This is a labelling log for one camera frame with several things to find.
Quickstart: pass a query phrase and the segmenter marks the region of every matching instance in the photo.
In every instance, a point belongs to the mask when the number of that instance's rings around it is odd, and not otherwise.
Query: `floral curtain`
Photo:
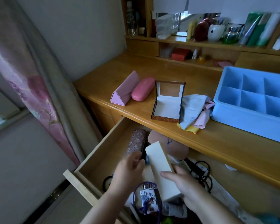
[[[89,153],[87,147],[92,150],[101,135],[56,56],[16,0],[0,0],[0,72],[78,166]]]

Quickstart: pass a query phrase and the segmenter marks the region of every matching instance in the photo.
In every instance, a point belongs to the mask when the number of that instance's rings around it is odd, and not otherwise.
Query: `plastic bottle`
[[[130,36],[135,36],[138,34],[136,14],[132,9],[132,2],[127,2],[127,31]]]

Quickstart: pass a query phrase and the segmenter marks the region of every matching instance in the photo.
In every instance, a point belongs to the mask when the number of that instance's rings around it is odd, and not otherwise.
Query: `light blue cloth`
[[[185,130],[201,113],[206,95],[192,94],[183,96],[180,126]]]

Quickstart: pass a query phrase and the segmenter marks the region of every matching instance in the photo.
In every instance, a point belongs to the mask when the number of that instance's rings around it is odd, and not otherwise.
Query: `paper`
[[[225,0],[189,0],[188,13],[221,12]]]
[[[244,24],[250,12],[280,12],[280,0],[225,0],[221,17]]]
[[[181,13],[185,11],[187,0],[153,0],[153,11]]]

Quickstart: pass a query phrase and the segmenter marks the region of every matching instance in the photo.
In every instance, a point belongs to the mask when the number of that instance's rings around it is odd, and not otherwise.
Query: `blue plastic organizer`
[[[212,119],[280,142],[280,74],[225,67]]]

